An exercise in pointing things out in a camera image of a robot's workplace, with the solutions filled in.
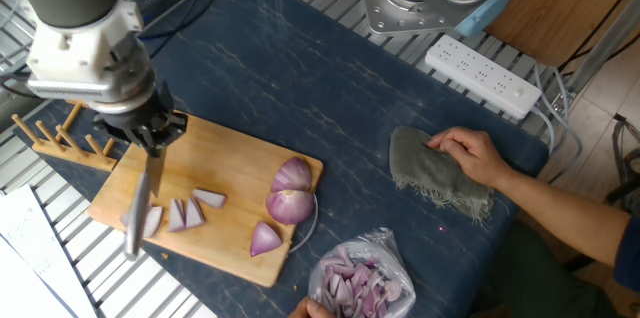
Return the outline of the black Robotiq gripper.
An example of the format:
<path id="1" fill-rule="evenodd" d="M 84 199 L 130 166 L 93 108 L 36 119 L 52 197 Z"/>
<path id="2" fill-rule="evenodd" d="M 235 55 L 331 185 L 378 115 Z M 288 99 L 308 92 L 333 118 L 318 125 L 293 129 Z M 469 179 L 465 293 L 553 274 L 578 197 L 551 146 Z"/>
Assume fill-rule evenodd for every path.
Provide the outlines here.
<path id="1" fill-rule="evenodd" d="M 172 112 L 173 99 L 167 90 L 155 91 L 141 106 L 119 114 L 98 113 L 94 129 L 116 140 L 132 141 L 151 157 L 179 139 L 187 129 L 189 117 Z"/>

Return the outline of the person's left hand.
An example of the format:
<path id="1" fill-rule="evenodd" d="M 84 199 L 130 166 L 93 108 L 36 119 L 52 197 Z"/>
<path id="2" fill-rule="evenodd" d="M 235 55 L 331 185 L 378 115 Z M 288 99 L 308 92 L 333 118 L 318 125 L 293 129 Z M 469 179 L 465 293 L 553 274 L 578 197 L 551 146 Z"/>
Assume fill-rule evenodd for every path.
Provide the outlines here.
<path id="1" fill-rule="evenodd" d="M 288 318 L 335 318 L 335 316 L 317 301 L 305 297 Z"/>

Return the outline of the person's right hand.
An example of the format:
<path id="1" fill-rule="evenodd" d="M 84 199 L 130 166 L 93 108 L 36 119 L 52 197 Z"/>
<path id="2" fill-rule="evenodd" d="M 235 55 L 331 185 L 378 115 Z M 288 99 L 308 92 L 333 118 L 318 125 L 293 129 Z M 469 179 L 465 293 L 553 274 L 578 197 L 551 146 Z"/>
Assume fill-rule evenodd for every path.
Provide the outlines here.
<path id="1" fill-rule="evenodd" d="M 514 174 L 484 131 L 453 127 L 433 136 L 428 146 L 449 154 L 468 177 L 492 188 Z"/>

